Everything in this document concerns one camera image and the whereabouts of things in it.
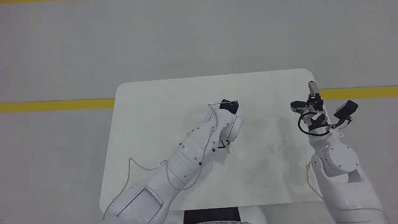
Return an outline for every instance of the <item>table top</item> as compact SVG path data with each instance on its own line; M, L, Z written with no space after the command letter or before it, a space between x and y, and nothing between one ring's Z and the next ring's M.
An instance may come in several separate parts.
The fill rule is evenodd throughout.
M320 200L307 185L314 153L297 128L290 102L308 98L313 75L305 69L179 78L122 84L117 92L99 205L102 211L127 179L129 157L144 167L168 159L208 103L238 100L243 125L229 153L220 149L198 182L180 192L170 210ZM129 185L150 177L131 165ZM317 186L310 170L312 185Z

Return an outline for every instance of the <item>white cable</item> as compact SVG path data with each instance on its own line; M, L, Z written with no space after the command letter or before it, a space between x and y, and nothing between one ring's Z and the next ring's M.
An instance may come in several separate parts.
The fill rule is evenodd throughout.
M207 142L206 142L206 144L205 144L205 148L204 148L204 150L203 150L203 154L202 154L202 157L201 157L202 165L201 165L201 167L200 167L199 174L198 174L197 178L195 179L195 181L193 182L193 184L191 184L189 187L186 187L186 188L184 188L184 187L183 187L182 189L177 188L176 186L174 186L174 185L171 183L171 181L170 181L170 179L169 179L169 168L166 166L166 176L167 176L167 180L168 180L169 184L170 184L173 188L175 188L175 189L177 189L177 190L187 190L187 189L192 188L192 187L195 185L195 183L198 182L198 179L199 179L199 177L200 177L201 171L202 171L203 167L205 166L204 160L205 160L205 154L206 154L207 145L208 145L209 142L210 142L211 135L212 135L213 132L215 132L215 131L217 130L217 128L218 128L218 117L217 117L217 113L215 112L214 108L212 108L211 106L220 105L220 104L223 104L223 103L229 103L229 102L220 102L220 103L214 103L214 104L207 104L207 105L210 107L210 109L212 110L212 112L214 113L214 116L216 117L216 128L215 128L215 129L211 129L211 133L210 133L210 135L209 135L209 138L207 139Z
M205 153L206 153L207 145L208 145L209 142L210 142L211 135L212 135L213 132L215 132L215 131L217 130L217 128L218 128L218 117L217 117L217 113L215 112L214 108L212 108L211 106L220 105L220 104L223 104L223 103L230 103L230 102L220 102L220 103L214 103L214 104L207 104L207 105L210 107L210 109L212 110L212 112L214 113L215 117L216 117L216 128L211 130L211 133L210 133L210 135L209 135L209 138L208 138L208 140L207 140L207 142L206 142L206 144L205 144L205 148L204 148L204 150L203 150L203 154L202 154L202 157L201 157L202 165L201 165L201 167L200 167L199 174L198 174L197 178L195 179L195 181L193 182L192 185L190 185L190 186L187 187L187 188L179 189L179 188L177 188L176 186L174 186L173 183L171 183L170 178L169 178L169 167L168 167L169 162L168 162L168 160L163 160L163 161L162 161L160 164L158 164L155 168L148 169L148 168L145 168L145 167L139 165L133 158L130 157L130 158L129 158L129 172L128 172L128 174L127 174L127 181L126 181L126 183L124 184L124 187L123 187L122 191L120 191L120 193L119 193L115 198L113 198L112 202L106 207L106 210L105 210L104 216L103 216L103 220L105 219L105 215L106 215L106 213L107 213L109 207L112 205L112 203L114 203L114 201L115 201L115 200L123 193L123 191L126 189L126 186L127 186L128 182L129 182L129 179L130 179L130 165L131 165L131 161L133 161L138 167L140 167L141 169L144 169L144 170L156 170L156 169L158 169L158 168L164 163L164 164L166 165L166 176L167 176L167 180L168 180L169 184L170 184L173 188L175 188L175 189L177 189L177 190L187 190L187 189L192 188L192 187L196 184L196 182L198 181L199 176L200 176L200 174L201 174L201 171L202 171L203 167L205 166L205 163L204 163L204 160L205 160Z
M333 207L333 208L335 208L335 209L337 209L337 210L340 210L340 211L344 211L344 212L347 212L347 211L357 211L357 210L377 210L377 211L379 211L379 212L382 212L385 216L386 216L386 219L387 219L387 222L388 222L388 224L391 224L390 223L390 219L388 218L388 215L387 215L387 213L385 212L385 211L383 211L383 210L381 210L380 208L349 208L349 209L343 209L343 208L339 208L339 207L336 207L336 206L334 206L333 204L331 204L330 202L327 202L312 186L311 186L311 184L310 184L310 179L308 178L308 170L310 169L310 167L311 167L311 162L309 162L308 164L306 164L305 165L305 168L307 169L307 183L308 183L308 186L310 186L310 188L327 204L327 205L329 205L329 206L331 206L331 207Z
M123 193L123 191L124 191L124 190L126 189L126 187L127 187L127 184L129 183L129 180L130 180L130 166L131 166L131 161L133 161L135 164L137 164L138 167L140 167L140 168L143 169L143 170L156 170L156 169L159 168L164 162L167 162L167 160L163 160L163 161L162 161L160 164L158 164L155 168L148 169L148 168L145 168L145 167L140 166L133 158L130 157L130 158L129 158L129 171L128 171L128 173L127 173L127 181L126 181L126 183L124 184L124 187L123 187L122 191L120 191L120 193L119 193L115 198L113 198L113 199L112 199L112 202L106 207L105 212L104 212L104 216L102 217L103 220L105 219L106 212L108 212L108 209L110 208L110 206L112 205L112 203L114 203L114 201Z

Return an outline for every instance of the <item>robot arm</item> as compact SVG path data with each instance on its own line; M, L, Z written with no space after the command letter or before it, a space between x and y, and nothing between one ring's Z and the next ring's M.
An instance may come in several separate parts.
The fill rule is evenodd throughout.
M335 113L339 122L329 124L317 85L310 82L308 86L310 94L307 102L294 101L290 107L300 114L298 127L309 136L310 145L315 150L310 164L331 217L336 223L388 223L389 220L361 168L357 154L340 141L344 135L337 131L340 125L351 121L350 115L356 111L358 105L347 101ZM301 128L301 120L307 125L308 132ZM331 180L332 177L343 174L348 175L347 183Z
M172 157L156 169L151 178L134 184L112 202L104 223L163 223L177 194L216 154L220 141L232 142L238 135L242 120L236 115L238 102L223 100L210 117L190 131Z

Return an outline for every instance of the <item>black cable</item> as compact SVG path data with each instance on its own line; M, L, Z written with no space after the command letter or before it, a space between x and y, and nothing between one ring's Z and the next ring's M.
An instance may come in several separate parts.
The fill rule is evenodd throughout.
M303 130L303 128L301 127L301 120L303 120L304 117L306 117L307 115L310 115L310 114L314 114L314 115L315 115L315 114L317 114L317 113L314 113L314 112L312 112L312 111L309 111L308 113L304 113L304 114L301 114L301 115L300 115L300 117L299 117L299 119L298 119L298 123L297 123L297 126L298 126L298 128L300 129L300 131L301 131L302 133L305 133L305 134L310 135L310 136L315 136L315 137L322 137L322 136L324 136L324 135L329 134L329 133L330 133L329 131L326 131L326 132L321 133L321 134L317 134L317 133L309 133L308 131L304 131L304 130Z

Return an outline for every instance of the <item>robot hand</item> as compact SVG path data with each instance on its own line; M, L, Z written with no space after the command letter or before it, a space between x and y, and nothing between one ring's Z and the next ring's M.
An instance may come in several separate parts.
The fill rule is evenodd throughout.
M318 194L336 223L389 223L382 210L380 200L369 179L363 172L355 151L340 141L344 135L338 128L345 122L351 122L358 105L347 101L337 110L336 124L329 124L323 109L323 100L315 82L309 82L310 94L307 102L294 101L290 104L293 112L299 113L298 128L310 138L310 145L315 154L311 157L319 189ZM301 126L301 120L307 125L308 132ZM340 183L331 180L337 175L348 174L348 182Z
M105 212L104 223L163 223L174 198L198 180L202 167L216 154L221 141L233 142L242 120L236 115L237 101L223 100L211 108L206 121L190 131L172 157L156 168L151 178L134 184L122 193ZM186 187L197 175L196 180Z

